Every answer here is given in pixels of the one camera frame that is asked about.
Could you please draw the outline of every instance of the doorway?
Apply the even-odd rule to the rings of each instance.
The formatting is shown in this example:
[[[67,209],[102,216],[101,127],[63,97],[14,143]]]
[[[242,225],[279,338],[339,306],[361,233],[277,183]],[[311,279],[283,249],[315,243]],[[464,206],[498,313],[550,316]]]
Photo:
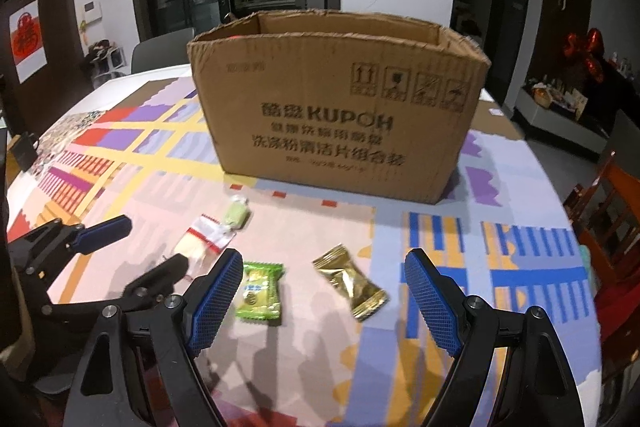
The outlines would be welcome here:
[[[486,90],[500,104],[507,96],[518,60],[529,0],[492,0],[484,52],[492,62]]]
[[[74,0],[6,0],[0,6],[0,74],[15,100],[12,109],[24,120],[24,128],[12,132],[41,136],[93,90],[81,70],[76,25]]]

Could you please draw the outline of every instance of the gold wrapped candy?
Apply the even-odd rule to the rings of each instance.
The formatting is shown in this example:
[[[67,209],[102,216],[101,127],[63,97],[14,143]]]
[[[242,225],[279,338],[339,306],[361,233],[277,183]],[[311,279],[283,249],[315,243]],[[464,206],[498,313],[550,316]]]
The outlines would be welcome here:
[[[332,248],[316,259],[314,267],[340,295],[349,300],[351,313],[358,321],[378,311],[389,298],[384,290],[364,277],[343,245]]]

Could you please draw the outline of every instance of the gold candy wrapper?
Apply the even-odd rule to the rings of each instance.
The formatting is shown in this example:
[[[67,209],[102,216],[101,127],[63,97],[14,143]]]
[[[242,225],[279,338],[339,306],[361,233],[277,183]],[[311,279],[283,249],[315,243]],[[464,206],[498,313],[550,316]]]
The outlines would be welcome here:
[[[280,318],[278,279],[282,264],[244,263],[242,304],[236,308],[236,317],[269,321]]]
[[[358,321],[372,315],[388,301],[388,295],[364,277],[353,264],[349,251],[338,245],[314,261],[314,267],[351,304],[351,313]]]

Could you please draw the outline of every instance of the blue gripper pad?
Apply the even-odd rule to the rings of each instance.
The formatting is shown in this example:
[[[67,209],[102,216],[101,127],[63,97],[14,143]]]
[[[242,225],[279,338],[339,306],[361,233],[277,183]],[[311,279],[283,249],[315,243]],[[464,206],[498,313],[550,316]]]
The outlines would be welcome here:
[[[81,230],[69,245],[76,253],[92,253],[111,243],[124,239],[131,233],[131,220],[127,216],[117,216],[108,221],[98,223],[88,229]]]
[[[188,308],[191,308],[188,305],[185,309],[187,313],[183,315],[187,346],[194,357],[197,357],[202,349],[211,346],[216,338],[220,324],[242,280],[242,256],[236,250],[225,250],[202,282],[209,282],[209,277],[212,278],[212,282],[208,290],[204,288],[204,297],[196,302],[193,313],[188,312]]]
[[[433,340],[439,348],[446,349],[450,357],[456,357],[462,350],[462,342],[458,334],[458,318],[438,288],[438,283],[434,281],[436,277],[442,276],[435,267],[433,270],[435,273],[430,274],[414,251],[410,251],[404,260],[406,283],[418,303],[420,313],[431,331]]]

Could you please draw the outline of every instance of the green candy wrapper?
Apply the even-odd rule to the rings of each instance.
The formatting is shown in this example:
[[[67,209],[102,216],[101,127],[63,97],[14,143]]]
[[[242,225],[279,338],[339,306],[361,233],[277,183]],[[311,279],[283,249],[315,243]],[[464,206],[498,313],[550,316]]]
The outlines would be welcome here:
[[[284,266],[273,263],[244,263],[242,304],[236,308],[236,317],[258,321],[280,318],[278,279]]]

